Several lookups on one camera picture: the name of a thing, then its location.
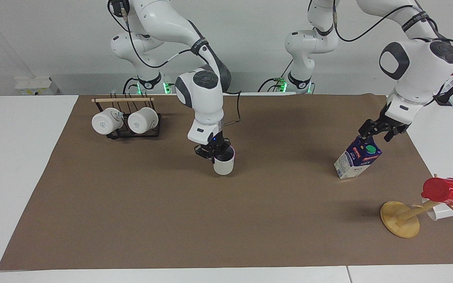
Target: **white table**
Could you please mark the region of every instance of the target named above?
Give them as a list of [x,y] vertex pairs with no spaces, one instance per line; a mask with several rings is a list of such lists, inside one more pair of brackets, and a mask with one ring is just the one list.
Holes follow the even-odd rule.
[[[0,97],[0,260],[77,96]],[[453,110],[433,104],[409,129],[431,173],[453,177]],[[453,282],[453,265],[0,272],[0,282]]]

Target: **green bottle cap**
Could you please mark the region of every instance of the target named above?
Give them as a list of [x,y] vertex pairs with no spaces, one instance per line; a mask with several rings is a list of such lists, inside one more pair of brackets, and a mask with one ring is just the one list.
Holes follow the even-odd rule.
[[374,154],[377,152],[377,148],[372,145],[367,145],[366,150],[369,154]]

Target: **white wall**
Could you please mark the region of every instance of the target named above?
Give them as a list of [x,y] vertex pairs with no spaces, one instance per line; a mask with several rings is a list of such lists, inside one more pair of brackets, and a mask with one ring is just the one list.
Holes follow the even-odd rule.
[[[453,1],[421,0],[421,5],[453,38]],[[255,91],[269,77],[282,73],[291,57],[284,49],[289,32],[309,29],[307,0],[173,0],[175,9],[207,37],[232,71],[230,90]],[[364,14],[354,0],[340,3],[339,23],[351,38],[379,18]],[[110,50],[121,31],[106,11],[105,0],[0,0],[0,31],[36,75],[50,75],[66,94],[108,93],[133,75],[130,63]],[[385,45],[406,37],[385,21],[363,39],[341,42],[333,53],[316,55],[313,80],[319,93],[389,93],[394,81],[378,67]],[[185,46],[166,43],[153,50],[161,61]],[[176,75],[192,70],[199,60],[184,54],[163,68]],[[13,93],[18,73],[0,50],[0,94]]]

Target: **red cup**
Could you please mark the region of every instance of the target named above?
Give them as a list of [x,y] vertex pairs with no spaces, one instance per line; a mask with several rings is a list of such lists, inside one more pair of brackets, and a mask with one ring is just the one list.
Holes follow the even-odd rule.
[[453,178],[431,178],[424,183],[422,197],[453,206]]

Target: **round wooden base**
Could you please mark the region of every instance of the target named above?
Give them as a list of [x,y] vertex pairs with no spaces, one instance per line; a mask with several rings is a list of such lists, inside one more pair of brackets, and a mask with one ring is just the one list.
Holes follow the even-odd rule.
[[381,208],[381,219],[384,226],[394,235],[405,239],[417,236],[420,228],[417,216],[405,221],[398,219],[398,215],[407,211],[410,211],[410,208],[399,201],[386,202]]

